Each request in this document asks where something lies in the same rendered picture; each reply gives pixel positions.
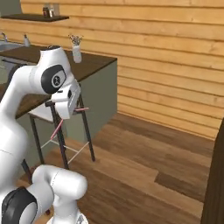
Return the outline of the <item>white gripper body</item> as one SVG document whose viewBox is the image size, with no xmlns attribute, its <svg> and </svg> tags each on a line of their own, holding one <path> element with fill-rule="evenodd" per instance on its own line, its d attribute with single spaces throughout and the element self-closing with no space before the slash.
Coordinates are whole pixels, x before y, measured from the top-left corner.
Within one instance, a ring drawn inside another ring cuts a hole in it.
<svg viewBox="0 0 224 224">
<path fill-rule="evenodd" d="M 80 93 L 79 88 L 64 87 L 53 95 L 56 111 L 62 119 L 66 120 L 71 117 Z"/>
</svg>

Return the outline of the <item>grey-green island counter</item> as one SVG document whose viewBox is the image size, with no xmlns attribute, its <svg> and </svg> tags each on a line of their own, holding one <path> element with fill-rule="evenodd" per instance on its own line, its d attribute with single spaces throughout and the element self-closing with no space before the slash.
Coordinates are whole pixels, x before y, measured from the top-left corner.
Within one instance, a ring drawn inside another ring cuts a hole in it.
<svg viewBox="0 0 224 224">
<path fill-rule="evenodd" d="M 7 81 L 10 70 L 16 64 L 37 64 L 39 48 L 18 47 L 0 51 L 0 83 Z M 82 62 L 72 63 L 74 77 L 80 83 L 83 105 L 89 110 L 85 114 L 73 115 L 63 123 L 63 134 L 80 143 L 94 138 L 101 128 L 117 112 L 117 59 L 95 55 L 82 54 Z M 17 119 L 26 128 L 31 138 L 31 148 L 27 162 L 34 166 L 38 161 L 36 140 L 44 146 L 43 153 L 48 153 L 53 146 L 47 143 L 50 137 L 51 122 L 39 116 L 30 115 L 29 112 L 44 101 L 42 95 L 27 95 L 17 111 Z"/>
</svg>

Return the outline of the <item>black stool with white seat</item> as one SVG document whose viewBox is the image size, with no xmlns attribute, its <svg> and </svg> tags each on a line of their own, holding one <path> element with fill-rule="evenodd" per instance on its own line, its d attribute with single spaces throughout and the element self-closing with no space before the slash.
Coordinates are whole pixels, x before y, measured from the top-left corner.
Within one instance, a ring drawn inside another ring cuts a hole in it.
<svg viewBox="0 0 224 224">
<path fill-rule="evenodd" d="M 62 160 L 63 160 L 64 166 L 65 166 L 66 169 L 68 169 L 68 164 L 81 151 L 80 150 L 71 149 L 71 151 L 75 152 L 75 155 L 70 160 L 67 160 L 66 149 L 68 149 L 68 146 L 66 146 L 65 138 L 64 138 L 64 135 L 63 135 L 63 131 L 62 131 L 62 120 L 59 119 L 59 116 L 56 113 L 56 108 L 53 106 L 53 104 L 51 102 L 47 101 L 47 102 L 45 102 L 43 104 L 43 106 L 44 107 L 48 107 L 50 109 L 50 115 L 51 115 L 50 118 L 46 118 L 43 115 L 41 115 L 37 111 L 36 108 L 29 112 L 29 117 L 30 117 L 30 121 L 31 121 L 31 127 L 32 127 L 34 139 L 35 139 L 35 142 L 36 142 L 40 163 L 42 165 L 45 163 L 45 160 L 44 160 L 44 157 L 43 157 L 43 153 L 42 153 L 42 149 L 47 144 L 54 143 L 54 144 L 57 144 L 60 147 L 60 151 L 61 151 L 61 155 L 62 155 Z M 87 146 L 89 147 L 92 160 L 95 161 L 95 152 L 94 152 L 93 145 L 92 145 L 92 140 L 91 140 L 89 127 L 88 127 L 88 120 L 87 120 L 87 117 L 86 117 L 85 110 L 86 110 L 86 108 L 84 107 L 82 97 L 79 96 L 78 102 L 77 102 L 77 106 L 76 106 L 76 108 L 75 108 L 75 110 L 73 112 L 75 114 L 81 114 L 81 116 L 82 116 L 82 121 L 84 123 L 84 128 L 85 128 L 86 136 L 87 136 Z M 37 130 L 36 123 L 35 123 L 35 120 L 37 118 L 40 119 L 40 120 L 47 121 L 49 123 L 53 123 L 55 125 L 55 128 L 56 128 L 56 130 L 53 132 L 50 140 L 48 142 L 44 143 L 43 145 L 40 145 L 40 141 L 39 141 L 38 130 Z"/>
</svg>

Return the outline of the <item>white vase with dried flowers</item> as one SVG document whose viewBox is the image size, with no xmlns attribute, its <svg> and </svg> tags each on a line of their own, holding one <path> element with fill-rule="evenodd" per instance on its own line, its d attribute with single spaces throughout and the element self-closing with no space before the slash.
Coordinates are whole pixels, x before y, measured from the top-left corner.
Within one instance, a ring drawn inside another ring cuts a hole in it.
<svg viewBox="0 0 224 224">
<path fill-rule="evenodd" d="M 82 57 L 81 57 L 81 41 L 82 41 L 83 37 L 70 34 L 69 38 L 71 39 L 71 41 L 73 43 L 73 50 L 72 50 L 73 61 L 75 63 L 81 63 L 81 61 L 82 61 Z"/>
</svg>

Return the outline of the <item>steel sink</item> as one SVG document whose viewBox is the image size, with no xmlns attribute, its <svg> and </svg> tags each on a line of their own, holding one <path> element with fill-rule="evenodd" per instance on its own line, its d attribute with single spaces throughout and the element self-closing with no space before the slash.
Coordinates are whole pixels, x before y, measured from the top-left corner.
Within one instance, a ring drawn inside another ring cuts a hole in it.
<svg viewBox="0 0 224 224">
<path fill-rule="evenodd" d="M 13 43 L 13 42 L 5 42 L 0 40 L 0 52 L 9 51 L 11 49 L 22 47 L 22 44 Z"/>
</svg>

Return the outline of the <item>steel tap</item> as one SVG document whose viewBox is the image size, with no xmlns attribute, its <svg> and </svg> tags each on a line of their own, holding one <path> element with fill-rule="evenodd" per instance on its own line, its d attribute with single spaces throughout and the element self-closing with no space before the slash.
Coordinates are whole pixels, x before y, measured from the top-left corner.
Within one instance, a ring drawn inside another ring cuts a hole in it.
<svg viewBox="0 0 224 224">
<path fill-rule="evenodd" d="M 0 35 L 3 36 L 3 38 L 0 39 L 0 44 L 2 44 L 2 43 L 8 43 L 9 42 L 5 33 L 1 32 Z"/>
</svg>

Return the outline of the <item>dark brown wooden cabinet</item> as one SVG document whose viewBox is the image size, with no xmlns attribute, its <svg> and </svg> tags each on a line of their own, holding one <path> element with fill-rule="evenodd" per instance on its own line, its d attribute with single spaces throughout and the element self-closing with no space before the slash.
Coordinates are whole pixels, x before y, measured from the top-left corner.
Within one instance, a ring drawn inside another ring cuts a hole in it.
<svg viewBox="0 0 224 224">
<path fill-rule="evenodd" d="M 224 118 L 214 142 L 200 224 L 224 224 Z"/>
</svg>

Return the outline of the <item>dark wooden wall shelf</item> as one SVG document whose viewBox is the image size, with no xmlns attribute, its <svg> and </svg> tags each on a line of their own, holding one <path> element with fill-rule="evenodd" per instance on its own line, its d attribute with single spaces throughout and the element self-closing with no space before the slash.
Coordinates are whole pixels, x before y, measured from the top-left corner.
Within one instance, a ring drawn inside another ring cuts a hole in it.
<svg viewBox="0 0 224 224">
<path fill-rule="evenodd" d="M 68 19 L 68 16 L 45 17 L 44 15 L 39 15 L 39 14 L 22 13 L 22 14 L 12 14 L 7 16 L 2 16 L 2 18 L 36 21 L 36 22 L 55 22 L 55 21 Z"/>
</svg>

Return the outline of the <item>grey-green wall cupboard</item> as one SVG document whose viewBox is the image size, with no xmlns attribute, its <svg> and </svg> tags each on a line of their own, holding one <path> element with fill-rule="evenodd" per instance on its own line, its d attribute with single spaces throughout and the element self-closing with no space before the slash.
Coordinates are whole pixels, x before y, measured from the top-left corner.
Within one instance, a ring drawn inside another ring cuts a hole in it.
<svg viewBox="0 0 224 224">
<path fill-rule="evenodd" d="M 0 17 L 21 13 L 20 0 L 0 0 Z"/>
</svg>

